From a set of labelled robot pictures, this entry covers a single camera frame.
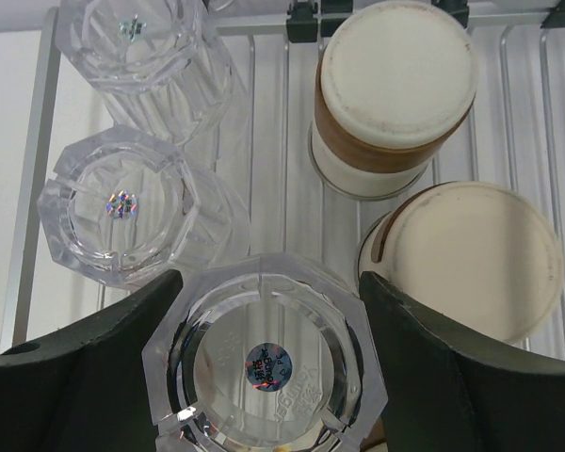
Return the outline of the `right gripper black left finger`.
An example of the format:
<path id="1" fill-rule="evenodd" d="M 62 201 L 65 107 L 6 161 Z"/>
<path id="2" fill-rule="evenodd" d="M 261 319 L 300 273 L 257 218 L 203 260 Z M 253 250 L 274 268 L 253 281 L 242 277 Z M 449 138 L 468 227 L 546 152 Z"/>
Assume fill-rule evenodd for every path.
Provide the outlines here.
<path id="1" fill-rule="evenodd" d="M 0 451 L 153 451 L 141 352 L 182 287 L 168 270 L 0 354 Z"/>

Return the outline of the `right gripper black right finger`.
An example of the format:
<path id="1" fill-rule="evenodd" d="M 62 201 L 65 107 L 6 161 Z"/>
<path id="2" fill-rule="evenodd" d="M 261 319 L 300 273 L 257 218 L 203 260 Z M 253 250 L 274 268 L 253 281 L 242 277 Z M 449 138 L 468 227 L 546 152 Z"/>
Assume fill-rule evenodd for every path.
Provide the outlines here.
<path id="1" fill-rule="evenodd" d="M 365 271 L 391 451 L 565 451 L 565 362 L 471 330 Z"/>

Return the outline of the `steel cup brown band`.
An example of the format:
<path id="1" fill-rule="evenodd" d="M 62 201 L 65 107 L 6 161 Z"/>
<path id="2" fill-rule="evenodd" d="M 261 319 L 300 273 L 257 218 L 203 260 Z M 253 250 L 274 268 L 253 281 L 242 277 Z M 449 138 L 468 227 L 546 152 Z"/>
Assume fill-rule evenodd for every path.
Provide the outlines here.
<path id="1" fill-rule="evenodd" d="M 356 273 L 365 271 L 508 344 L 553 314 L 565 274 L 544 214 L 514 191 L 469 181 L 424 189 L 376 221 L 356 258 Z"/>
<path id="2" fill-rule="evenodd" d="M 467 118 L 477 78 L 472 39 L 442 9 L 382 1 L 352 14 L 315 73 L 318 172 L 351 197 L 401 192 Z"/>

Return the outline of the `clear plastic cup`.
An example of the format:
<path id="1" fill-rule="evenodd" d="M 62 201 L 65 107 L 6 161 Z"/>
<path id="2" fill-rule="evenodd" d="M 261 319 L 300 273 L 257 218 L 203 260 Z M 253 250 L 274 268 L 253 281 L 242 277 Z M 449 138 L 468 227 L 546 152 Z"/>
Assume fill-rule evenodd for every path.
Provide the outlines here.
<path id="1" fill-rule="evenodd" d="M 233 97 L 230 54 L 201 1 L 63 1 L 56 47 L 114 122 L 178 144 Z"/>
<path id="2" fill-rule="evenodd" d="M 98 283 L 136 288 L 247 256 L 240 196 L 173 144 L 115 125 L 62 151 L 37 201 L 52 259 Z"/>
<path id="3" fill-rule="evenodd" d="M 189 277 L 142 360 L 160 451 L 357 451 L 388 399 L 363 302 L 287 253 Z"/>

